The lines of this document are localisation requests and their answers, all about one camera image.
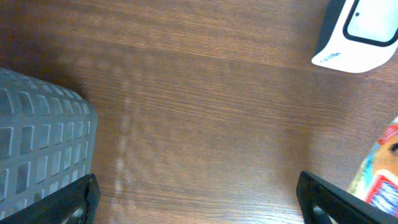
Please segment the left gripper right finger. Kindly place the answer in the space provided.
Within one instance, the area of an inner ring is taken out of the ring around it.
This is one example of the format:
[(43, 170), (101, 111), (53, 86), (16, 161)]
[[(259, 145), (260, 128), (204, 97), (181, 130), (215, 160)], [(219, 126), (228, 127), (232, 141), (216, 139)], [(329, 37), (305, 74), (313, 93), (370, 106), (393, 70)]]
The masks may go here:
[(397, 223), (396, 217), (307, 171), (300, 173), (296, 195), (305, 224), (333, 220), (337, 223)]

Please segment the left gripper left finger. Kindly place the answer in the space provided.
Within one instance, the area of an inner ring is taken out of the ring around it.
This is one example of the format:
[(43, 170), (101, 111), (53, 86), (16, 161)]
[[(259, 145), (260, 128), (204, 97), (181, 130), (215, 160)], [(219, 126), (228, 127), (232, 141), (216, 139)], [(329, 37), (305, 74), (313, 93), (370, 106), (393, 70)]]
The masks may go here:
[(66, 187), (1, 220), (3, 224), (82, 223), (93, 224), (100, 202), (94, 174), (87, 174)]

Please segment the yellow wet wipes pack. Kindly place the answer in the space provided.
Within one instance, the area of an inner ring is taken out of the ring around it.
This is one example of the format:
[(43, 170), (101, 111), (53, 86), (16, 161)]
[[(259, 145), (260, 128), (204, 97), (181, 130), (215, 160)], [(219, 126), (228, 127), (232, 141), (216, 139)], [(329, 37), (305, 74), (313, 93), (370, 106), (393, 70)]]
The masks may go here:
[(397, 119), (394, 119), (363, 160), (348, 192), (397, 216)]

